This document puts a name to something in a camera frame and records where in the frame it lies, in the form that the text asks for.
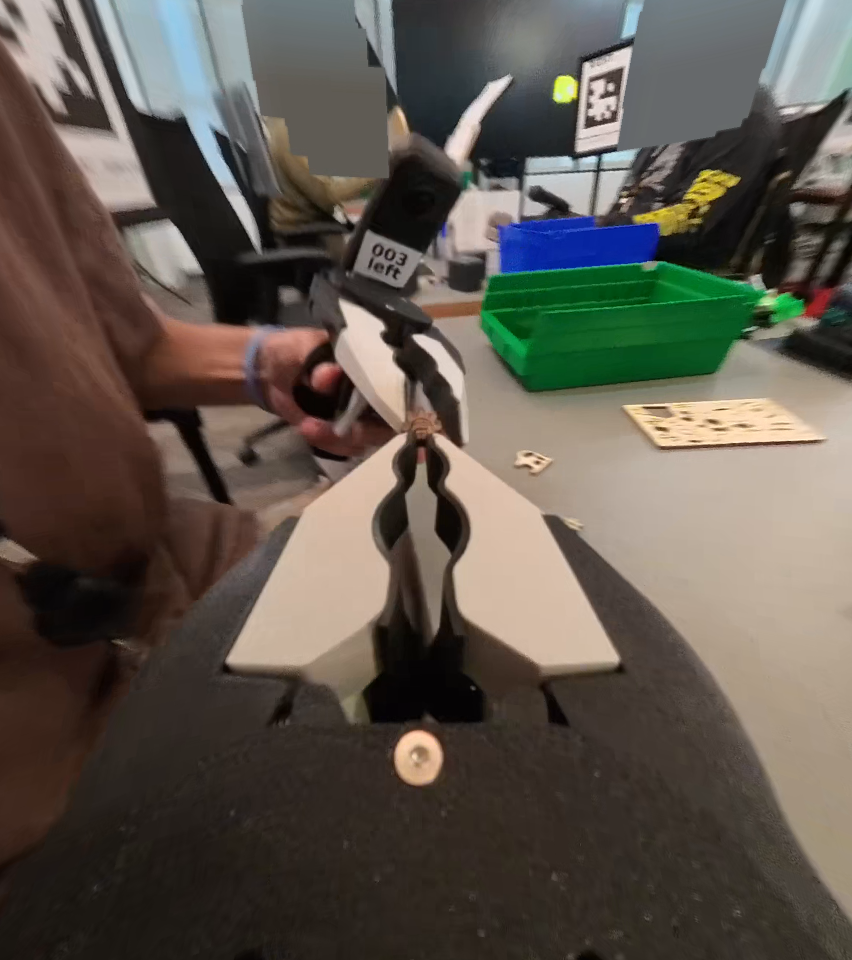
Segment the person's left hand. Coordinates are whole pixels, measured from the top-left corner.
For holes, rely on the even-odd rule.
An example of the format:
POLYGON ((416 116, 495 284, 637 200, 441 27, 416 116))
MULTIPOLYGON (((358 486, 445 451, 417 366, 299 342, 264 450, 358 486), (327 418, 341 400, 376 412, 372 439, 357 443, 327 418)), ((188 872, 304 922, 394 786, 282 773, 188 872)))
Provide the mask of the person's left hand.
POLYGON ((330 422, 305 413, 292 394, 309 356, 327 342, 327 333, 314 328, 284 328, 264 337, 258 363, 265 408, 294 427, 310 448, 338 457, 358 457, 387 444, 394 432, 379 421, 359 420, 340 436, 330 422))

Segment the large marker poster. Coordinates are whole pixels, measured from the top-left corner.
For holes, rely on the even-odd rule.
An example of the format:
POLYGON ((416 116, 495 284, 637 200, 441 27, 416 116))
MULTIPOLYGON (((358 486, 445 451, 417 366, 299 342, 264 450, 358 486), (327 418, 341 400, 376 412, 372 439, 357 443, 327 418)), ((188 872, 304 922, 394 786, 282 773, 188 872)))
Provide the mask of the large marker poster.
POLYGON ((102 204, 113 214, 154 208, 81 4, 0 1, 0 36, 102 204))

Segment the black easel stand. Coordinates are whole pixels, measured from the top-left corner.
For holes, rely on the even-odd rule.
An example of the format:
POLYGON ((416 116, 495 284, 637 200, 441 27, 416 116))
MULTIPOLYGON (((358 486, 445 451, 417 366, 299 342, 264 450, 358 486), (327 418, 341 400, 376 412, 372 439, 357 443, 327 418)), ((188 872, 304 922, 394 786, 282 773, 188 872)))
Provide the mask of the black easel stand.
POLYGON ((190 454, 211 498, 223 505, 235 504, 209 450, 204 435, 204 423, 197 409, 151 409, 145 410, 143 416, 149 424, 171 425, 190 454))

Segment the green plastic object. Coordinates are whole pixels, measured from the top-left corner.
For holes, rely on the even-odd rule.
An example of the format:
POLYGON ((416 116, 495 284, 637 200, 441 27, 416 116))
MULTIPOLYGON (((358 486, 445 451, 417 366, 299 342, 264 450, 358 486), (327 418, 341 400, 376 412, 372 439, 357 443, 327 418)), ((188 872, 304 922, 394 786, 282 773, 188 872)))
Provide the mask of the green plastic object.
POLYGON ((767 291, 759 295, 753 307, 751 326, 769 330, 779 324, 794 321, 805 315, 806 303, 792 293, 767 291))

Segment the white paper sheet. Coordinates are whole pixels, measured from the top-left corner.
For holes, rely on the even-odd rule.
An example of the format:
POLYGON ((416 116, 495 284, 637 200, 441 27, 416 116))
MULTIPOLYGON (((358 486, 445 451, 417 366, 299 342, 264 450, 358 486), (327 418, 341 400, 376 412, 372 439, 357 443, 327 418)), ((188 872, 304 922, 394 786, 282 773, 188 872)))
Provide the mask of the white paper sheet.
POLYGON ((480 136, 484 118, 513 83, 513 76, 507 74, 485 84, 479 95, 469 103, 461 114, 452 133, 444 145, 444 152, 459 171, 466 169, 469 157, 480 136))

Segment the person's brown shirt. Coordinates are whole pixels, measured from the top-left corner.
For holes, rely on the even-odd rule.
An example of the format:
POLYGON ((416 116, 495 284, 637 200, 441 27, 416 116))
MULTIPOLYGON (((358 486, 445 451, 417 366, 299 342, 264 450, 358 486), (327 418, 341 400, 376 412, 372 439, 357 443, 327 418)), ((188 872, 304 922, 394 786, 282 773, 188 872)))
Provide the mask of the person's brown shirt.
POLYGON ((62 815, 134 662, 254 545, 236 508, 169 496, 140 398, 162 330, 111 218, 0 39, 0 535, 128 575, 131 631, 39 635, 0 559, 0 883, 62 815))

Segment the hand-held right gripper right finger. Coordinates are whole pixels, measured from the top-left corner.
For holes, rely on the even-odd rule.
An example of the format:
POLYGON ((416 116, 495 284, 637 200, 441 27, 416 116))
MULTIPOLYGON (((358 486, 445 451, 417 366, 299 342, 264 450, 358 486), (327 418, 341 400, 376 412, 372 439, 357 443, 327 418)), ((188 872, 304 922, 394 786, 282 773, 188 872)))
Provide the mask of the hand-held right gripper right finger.
POLYGON ((546 516, 446 437, 424 448, 433 529, 449 554, 430 645, 438 667, 490 698, 618 670, 546 516))

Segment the blue wristband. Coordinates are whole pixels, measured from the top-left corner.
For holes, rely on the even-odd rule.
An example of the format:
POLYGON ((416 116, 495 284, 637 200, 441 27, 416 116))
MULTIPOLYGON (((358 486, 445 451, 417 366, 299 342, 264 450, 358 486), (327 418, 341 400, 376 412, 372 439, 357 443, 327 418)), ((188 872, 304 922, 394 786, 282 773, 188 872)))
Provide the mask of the blue wristband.
POLYGON ((262 324, 252 327, 245 345, 242 360, 242 387, 245 398, 260 410, 274 413, 270 402, 269 388, 262 373, 262 354, 276 334, 284 328, 275 324, 262 324))

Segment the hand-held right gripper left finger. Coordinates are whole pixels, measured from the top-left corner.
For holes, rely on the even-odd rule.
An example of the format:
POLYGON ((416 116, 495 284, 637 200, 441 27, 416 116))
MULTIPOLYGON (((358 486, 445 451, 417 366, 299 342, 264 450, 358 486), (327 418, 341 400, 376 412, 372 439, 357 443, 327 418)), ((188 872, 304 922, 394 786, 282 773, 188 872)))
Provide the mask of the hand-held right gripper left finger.
POLYGON ((303 510, 225 657, 240 677, 327 687, 341 702, 382 670, 376 628, 415 595, 394 437, 303 510))

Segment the small marker sign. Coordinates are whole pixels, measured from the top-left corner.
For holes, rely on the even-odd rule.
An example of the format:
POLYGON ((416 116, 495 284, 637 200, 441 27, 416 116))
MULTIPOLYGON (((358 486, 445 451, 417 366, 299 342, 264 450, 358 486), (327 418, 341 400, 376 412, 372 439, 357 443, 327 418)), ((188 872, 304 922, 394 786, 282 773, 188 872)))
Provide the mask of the small marker sign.
POLYGON ((597 157, 619 148, 633 48, 634 38, 629 38, 580 59, 574 157, 597 157))

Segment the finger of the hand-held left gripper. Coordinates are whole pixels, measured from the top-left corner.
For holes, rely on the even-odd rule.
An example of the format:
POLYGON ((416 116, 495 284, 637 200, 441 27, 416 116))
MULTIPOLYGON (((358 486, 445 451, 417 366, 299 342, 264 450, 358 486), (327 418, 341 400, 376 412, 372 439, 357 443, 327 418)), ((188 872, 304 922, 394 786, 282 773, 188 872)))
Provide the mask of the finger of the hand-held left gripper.
POLYGON ((394 432, 406 432, 413 419, 429 413, 453 444, 465 447, 469 440, 466 374, 457 348, 439 332, 408 332, 394 347, 394 363, 402 379, 394 432))
POLYGON ((407 333, 406 316, 395 301, 364 305, 337 301, 341 315, 335 336, 335 360, 352 392, 335 418, 335 433, 346 434, 366 412, 378 416, 395 433, 408 415, 408 378, 396 360, 394 341, 407 333))

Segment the wooden model kit sheet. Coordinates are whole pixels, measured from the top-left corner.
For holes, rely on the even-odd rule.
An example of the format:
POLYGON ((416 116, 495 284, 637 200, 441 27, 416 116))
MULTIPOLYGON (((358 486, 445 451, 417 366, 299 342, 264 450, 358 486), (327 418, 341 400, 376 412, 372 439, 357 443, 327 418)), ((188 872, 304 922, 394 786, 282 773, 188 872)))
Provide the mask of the wooden model kit sheet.
POLYGON ((769 398, 628 404, 624 414, 659 450, 824 443, 825 435, 769 398))

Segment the black office chair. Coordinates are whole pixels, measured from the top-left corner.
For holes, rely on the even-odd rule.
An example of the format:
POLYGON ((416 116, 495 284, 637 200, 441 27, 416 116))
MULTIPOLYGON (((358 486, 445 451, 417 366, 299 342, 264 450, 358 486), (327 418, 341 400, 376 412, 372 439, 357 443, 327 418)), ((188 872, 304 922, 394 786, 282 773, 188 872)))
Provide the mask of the black office chair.
POLYGON ((270 198, 257 194, 248 175, 239 176, 240 191, 254 215, 261 251, 244 255, 241 265, 251 270, 255 288, 252 321, 261 325, 279 322, 280 290, 295 289, 304 295, 312 278, 333 261, 326 249, 330 239, 346 239, 353 230, 349 221, 323 217, 291 227, 274 227, 270 198))

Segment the blue plastic bin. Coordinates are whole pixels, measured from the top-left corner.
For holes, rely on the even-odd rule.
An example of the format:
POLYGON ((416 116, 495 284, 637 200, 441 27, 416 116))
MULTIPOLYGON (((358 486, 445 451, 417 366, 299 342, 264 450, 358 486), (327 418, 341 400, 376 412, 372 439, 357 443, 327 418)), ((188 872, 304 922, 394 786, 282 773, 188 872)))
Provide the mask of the blue plastic bin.
POLYGON ((646 263, 656 258, 659 225, 598 226, 592 217, 514 222, 499 228, 500 273, 646 263))

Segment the person's left forearm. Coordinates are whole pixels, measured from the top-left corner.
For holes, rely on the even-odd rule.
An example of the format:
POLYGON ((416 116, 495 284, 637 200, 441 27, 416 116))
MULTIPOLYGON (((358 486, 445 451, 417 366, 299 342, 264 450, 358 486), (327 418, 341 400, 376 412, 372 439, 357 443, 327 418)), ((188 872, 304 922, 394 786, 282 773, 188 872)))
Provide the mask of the person's left forearm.
POLYGON ((144 354, 135 392, 145 410, 238 406, 251 402, 246 356, 251 327, 196 324, 158 317, 158 335, 144 354))

